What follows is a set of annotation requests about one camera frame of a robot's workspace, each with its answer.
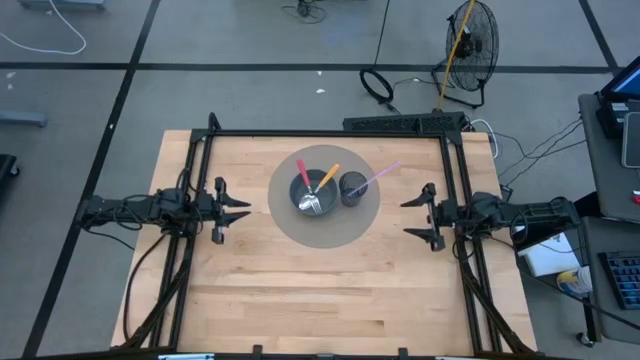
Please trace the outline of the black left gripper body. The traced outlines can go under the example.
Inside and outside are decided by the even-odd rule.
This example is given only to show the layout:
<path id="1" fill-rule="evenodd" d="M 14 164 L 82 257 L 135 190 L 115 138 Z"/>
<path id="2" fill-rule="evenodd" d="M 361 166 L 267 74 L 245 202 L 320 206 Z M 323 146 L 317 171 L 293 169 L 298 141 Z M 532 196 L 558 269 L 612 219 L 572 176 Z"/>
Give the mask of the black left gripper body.
<path id="1" fill-rule="evenodd" d="M 222 191 L 225 189 L 225 181 L 222 177 L 216 177 L 214 179 L 214 194 L 208 193 L 203 190 L 197 196 L 197 209 L 200 211 L 202 221 L 213 221 L 214 227 L 212 230 L 211 240 L 218 245 L 224 243 L 223 234 L 223 205 L 221 204 L 219 197 L 222 195 Z"/>

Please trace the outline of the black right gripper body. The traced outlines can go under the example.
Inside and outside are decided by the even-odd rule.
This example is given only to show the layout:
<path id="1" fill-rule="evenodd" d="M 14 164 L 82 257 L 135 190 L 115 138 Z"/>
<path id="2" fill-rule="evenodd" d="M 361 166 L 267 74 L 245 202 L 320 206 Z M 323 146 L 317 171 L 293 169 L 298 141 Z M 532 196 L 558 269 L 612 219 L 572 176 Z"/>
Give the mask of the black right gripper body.
<path id="1" fill-rule="evenodd" d="M 427 231 L 427 238 L 431 250 L 441 251 L 445 248 L 445 240 L 440 232 L 442 226 L 453 227 L 458 219 L 458 203 L 456 200 L 444 200 L 436 203 L 436 188 L 434 183 L 427 183 L 424 187 L 426 191 L 426 204 L 429 209 L 429 223 L 431 229 Z"/>

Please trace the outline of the pink drinking straw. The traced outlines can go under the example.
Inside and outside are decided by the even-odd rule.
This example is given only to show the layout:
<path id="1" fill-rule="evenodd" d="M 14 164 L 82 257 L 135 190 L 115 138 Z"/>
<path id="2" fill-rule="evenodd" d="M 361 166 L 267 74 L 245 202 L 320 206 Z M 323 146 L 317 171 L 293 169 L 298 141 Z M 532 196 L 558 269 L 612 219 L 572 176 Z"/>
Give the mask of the pink drinking straw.
<path id="1" fill-rule="evenodd" d="M 379 177 L 387 174 L 388 172 L 390 172 L 391 170 L 393 170 L 394 168 L 396 168 L 400 164 L 401 164 L 401 161 L 399 161 L 399 160 L 394 162 L 392 165 L 390 165 L 386 169 L 380 171 L 379 173 L 377 173 L 373 177 L 371 177 L 368 180 L 366 180 L 363 184 L 359 185 L 358 187 L 354 188 L 351 192 L 347 193 L 347 196 L 353 196 L 354 194 L 359 192 L 364 187 L 368 187 L 369 184 L 371 184 L 372 182 L 376 181 Z"/>

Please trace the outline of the red-handled metal spoon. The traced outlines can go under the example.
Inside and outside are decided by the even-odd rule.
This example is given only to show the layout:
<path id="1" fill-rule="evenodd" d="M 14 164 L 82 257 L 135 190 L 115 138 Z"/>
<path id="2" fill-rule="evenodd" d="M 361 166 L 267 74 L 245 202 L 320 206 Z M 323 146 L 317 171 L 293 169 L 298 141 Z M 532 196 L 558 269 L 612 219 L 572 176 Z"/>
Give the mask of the red-handled metal spoon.
<path id="1" fill-rule="evenodd" d="M 312 208 L 313 211 L 316 211 L 316 205 L 315 205 L 316 198 L 315 198 L 315 195 L 314 195 L 313 190 L 311 188 L 311 182 L 310 182 L 310 179 L 308 177 L 308 173 L 307 173 L 304 161 L 302 159 L 298 158 L 296 160 L 296 164 L 297 164 L 298 170 L 300 172 L 300 175 L 302 177 L 302 180 L 303 180 L 304 185 L 305 185 L 306 190 L 307 190 L 306 194 L 303 195 L 301 197 L 301 199 L 299 200 L 298 208 L 300 210 L 306 210 L 308 208 Z"/>

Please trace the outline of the orange-handled metal fork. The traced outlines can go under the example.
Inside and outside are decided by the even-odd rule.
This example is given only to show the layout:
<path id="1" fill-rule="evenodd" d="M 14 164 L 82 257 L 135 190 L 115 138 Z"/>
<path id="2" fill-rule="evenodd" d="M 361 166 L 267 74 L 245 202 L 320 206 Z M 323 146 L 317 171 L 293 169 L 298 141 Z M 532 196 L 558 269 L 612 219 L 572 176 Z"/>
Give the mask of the orange-handled metal fork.
<path id="1" fill-rule="evenodd" d="M 310 191 L 307 195 L 311 208 L 313 209 L 316 215 L 319 215 L 322 212 L 321 204 L 316 196 L 316 193 L 329 181 L 333 178 L 333 176 L 337 173 L 340 168 L 340 164 L 336 163 L 325 175 L 325 177 L 320 181 L 320 183 L 316 186 L 313 191 Z"/>

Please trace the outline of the dark gray cup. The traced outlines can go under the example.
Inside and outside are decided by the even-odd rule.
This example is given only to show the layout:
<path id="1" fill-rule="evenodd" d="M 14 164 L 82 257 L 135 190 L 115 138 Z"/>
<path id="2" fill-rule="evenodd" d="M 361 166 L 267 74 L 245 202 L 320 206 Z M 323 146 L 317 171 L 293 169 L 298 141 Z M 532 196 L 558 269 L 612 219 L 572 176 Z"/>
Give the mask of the dark gray cup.
<path id="1" fill-rule="evenodd" d="M 349 171 L 339 179 L 341 202 L 344 206 L 357 206 L 368 190 L 367 178 L 360 172 Z"/>

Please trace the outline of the grey round placemat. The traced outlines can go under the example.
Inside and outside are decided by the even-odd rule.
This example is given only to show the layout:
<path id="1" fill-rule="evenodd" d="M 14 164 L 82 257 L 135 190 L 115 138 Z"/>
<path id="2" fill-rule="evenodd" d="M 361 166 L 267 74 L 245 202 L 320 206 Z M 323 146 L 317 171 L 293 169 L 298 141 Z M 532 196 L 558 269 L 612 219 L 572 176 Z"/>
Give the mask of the grey round placemat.
<path id="1" fill-rule="evenodd" d="M 299 212 L 291 203 L 289 187 L 300 174 L 296 160 L 304 161 L 313 189 L 336 163 L 340 164 L 333 176 L 339 188 L 339 179 L 349 171 L 362 173 L 367 180 L 375 171 L 357 153 L 334 145 L 314 145 L 288 156 L 273 173 L 268 188 L 268 205 L 276 225 L 292 240 L 312 248 L 336 248 L 360 238 L 374 223 L 381 205 L 379 184 L 374 181 L 360 203 L 344 206 L 339 197 L 329 213 L 309 216 Z"/>

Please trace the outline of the grey bowl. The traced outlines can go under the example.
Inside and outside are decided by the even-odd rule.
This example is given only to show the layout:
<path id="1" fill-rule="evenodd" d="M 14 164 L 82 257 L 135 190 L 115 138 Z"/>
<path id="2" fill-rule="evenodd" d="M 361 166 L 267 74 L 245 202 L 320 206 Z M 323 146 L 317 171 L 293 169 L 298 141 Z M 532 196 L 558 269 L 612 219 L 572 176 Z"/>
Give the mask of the grey bowl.
<path id="1" fill-rule="evenodd" d="M 316 193 L 316 197 L 319 200 L 321 211 L 315 213 L 313 208 L 309 206 L 306 209 L 299 208 L 299 202 L 302 197 L 308 192 L 308 189 L 300 174 L 296 175 L 289 187 L 289 197 L 293 206 L 301 213 L 309 216 L 322 216 L 329 213 L 337 202 L 339 197 L 339 188 L 336 181 L 331 178 L 319 191 Z"/>

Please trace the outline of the white box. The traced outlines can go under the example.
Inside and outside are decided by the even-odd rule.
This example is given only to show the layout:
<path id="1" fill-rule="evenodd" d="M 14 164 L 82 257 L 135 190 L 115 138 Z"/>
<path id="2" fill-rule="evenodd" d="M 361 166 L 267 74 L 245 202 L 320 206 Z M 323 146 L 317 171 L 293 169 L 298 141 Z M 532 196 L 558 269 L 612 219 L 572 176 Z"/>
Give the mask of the white box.
<path id="1" fill-rule="evenodd" d="M 565 233 L 554 235 L 547 240 L 518 252 L 534 277 L 547 276 L 574 270 L 580 267 L 576 249 L 568 241 Z"/>

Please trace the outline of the wipes canister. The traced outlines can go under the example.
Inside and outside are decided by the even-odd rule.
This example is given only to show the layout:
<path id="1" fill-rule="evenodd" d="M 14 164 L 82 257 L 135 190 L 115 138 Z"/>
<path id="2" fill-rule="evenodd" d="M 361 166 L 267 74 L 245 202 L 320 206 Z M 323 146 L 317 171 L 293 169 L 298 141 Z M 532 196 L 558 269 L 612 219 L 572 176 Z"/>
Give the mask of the wipes canister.
<path id="1" fill-rule="evenodd" d="M 584 295 L 593 291 L 589 266 L 560 273 L 556 278 L 558 287 L 572 295 Z"/>

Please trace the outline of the black floor fan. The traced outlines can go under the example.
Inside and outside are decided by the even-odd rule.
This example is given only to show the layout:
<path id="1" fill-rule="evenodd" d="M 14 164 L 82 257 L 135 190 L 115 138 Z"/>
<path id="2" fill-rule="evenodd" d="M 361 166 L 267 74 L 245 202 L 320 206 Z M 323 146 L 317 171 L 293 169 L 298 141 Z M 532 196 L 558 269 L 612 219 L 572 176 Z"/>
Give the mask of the black floor fan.
<path id="1" fill-rule="evenodd" d="M 438 95 L 443 87 L 447 58 L 468 5 L 469 0 L 466 0 L 447 18 L 446 56 L 431 70 Z M 485 3 L 476 0 L 456 50 L 446 90 L 452 88 L 478 92 L 480 100 L 478 103 L 471 103 L 447 94 L 444 100 L 453 101 L 472 109 L 477 109 L 485 104 L 485 87 L 497 65 L 499 44 L 498 25 L 492 10 Z"/>

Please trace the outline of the grey desk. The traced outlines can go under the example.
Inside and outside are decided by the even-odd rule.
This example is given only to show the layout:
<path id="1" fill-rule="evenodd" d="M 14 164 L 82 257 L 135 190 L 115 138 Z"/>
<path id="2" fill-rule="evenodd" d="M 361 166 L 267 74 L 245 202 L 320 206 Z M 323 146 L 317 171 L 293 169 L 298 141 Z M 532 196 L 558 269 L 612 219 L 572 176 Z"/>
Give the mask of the grey desk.
<path id="1" fill-rule="evenodd" d="M 579 216 L 640 223 L 640 205 L 632 200 L 633 191 L 640 191 L 640 174 L 621 165 L 622 141 L 605 136 L 596 116 L 598 97 L 582 94 L 578 103 L 596 187 L 575 202 Z"/>

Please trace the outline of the black keyboard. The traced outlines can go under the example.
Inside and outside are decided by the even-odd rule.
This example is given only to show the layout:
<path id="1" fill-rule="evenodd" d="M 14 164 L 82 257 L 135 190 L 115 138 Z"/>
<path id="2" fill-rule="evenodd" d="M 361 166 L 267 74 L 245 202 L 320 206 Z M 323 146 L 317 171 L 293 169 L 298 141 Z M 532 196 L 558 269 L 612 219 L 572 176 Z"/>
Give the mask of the black keyboard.
<path id="1" fill-rule="evenodd" d="M 598 254 L 608 283 L 623 310 L 640 310 L 640 251 Z"/>

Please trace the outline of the grey tablet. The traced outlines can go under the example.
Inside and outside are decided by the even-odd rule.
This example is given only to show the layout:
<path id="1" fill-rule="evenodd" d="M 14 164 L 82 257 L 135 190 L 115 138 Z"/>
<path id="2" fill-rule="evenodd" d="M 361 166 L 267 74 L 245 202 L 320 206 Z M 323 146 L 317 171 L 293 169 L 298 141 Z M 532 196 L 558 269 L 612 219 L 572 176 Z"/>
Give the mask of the grey tablet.
<path id="1" fill-rule="evenodd" d="M 621 164 L 625 168 L 640 168 L 640 112 L 625 116 Z"/>

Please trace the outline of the open laptop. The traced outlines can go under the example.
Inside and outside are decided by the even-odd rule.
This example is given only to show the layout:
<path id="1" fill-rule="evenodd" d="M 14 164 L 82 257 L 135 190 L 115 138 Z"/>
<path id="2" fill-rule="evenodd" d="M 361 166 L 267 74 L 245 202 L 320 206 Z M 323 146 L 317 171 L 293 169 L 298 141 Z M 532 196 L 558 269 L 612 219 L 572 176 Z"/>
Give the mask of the open laptop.
<path id="1" fill-rule="evenodd" d="M 640 100 L 640 68 L 618 74 L 600 94 L 607 99 Z"/>

